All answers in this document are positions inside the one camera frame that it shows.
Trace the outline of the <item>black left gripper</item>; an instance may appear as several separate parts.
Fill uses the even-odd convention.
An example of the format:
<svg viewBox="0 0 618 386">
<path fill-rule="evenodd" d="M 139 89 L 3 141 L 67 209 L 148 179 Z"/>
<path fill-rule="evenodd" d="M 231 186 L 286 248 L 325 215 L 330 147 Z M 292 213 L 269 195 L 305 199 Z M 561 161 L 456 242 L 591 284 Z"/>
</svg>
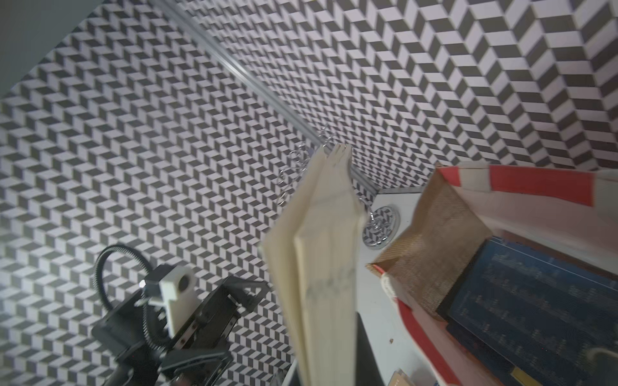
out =
<svg viewBox="0 0 618 386">
<path fill-rule="evenodd" d="M 174 338 L 166 318 L 134 294 L 97 322 L 92 336 L 111 352 L 116 368 L 106 385 L 214 385 L 233 362 L 228 336 L 270 291 L 266 281 L 228 276 L 198 306 Z"/>
</svg>

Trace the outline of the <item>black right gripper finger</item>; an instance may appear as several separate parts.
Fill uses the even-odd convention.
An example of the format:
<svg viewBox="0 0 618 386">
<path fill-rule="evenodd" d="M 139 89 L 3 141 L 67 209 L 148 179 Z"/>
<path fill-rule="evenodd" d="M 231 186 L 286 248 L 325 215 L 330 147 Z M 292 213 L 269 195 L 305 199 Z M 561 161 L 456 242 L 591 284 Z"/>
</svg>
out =
<svg viewBox="0 0 618 386">
<path fill-rule="evenodd" d="M 357 313 L 356 386 L 384 386 L 362 317 Z"/>
</svg>

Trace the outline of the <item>blue book yellow title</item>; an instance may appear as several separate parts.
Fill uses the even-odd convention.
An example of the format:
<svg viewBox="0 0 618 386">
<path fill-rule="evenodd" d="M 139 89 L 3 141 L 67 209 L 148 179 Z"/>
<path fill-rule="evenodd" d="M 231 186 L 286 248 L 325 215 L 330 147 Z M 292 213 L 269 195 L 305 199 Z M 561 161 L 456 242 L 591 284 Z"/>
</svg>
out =
<svg viewBox="0 0 618 386">
<path fill-rule="evenodd" d="M 315 152 L 260 245 L 303 385 L 355 383 L 357 254 L 368 216 L 351 164 L 349 145 Z"/>
</svg>

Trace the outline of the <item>blue book barcode back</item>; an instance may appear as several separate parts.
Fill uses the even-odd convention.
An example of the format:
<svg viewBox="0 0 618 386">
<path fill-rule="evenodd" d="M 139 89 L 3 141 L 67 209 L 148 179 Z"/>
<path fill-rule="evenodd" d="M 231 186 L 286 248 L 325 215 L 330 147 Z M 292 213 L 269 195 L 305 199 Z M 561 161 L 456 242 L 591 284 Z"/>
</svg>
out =
<svg viewBox="0 0 618 386">
<path fill-rule="evenodd" d="M 498 237 L 442 301 L 447 332 L 504 385 L 614 385 L 614 273 Z"/>
</svg>

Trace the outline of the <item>red burlap Christmas bag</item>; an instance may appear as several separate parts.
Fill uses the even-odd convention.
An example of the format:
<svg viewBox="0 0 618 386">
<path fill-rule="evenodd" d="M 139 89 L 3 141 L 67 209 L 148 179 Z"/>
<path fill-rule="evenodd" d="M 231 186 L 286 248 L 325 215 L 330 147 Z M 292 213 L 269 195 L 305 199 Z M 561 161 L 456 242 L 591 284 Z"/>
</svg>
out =
<svg viewBox="0 0 618 386">
<path fill-rule="evenodd" d="M 617 382 L 617 173 L 439 167 L 369 270 L 438 385 Z"/>
</svg>

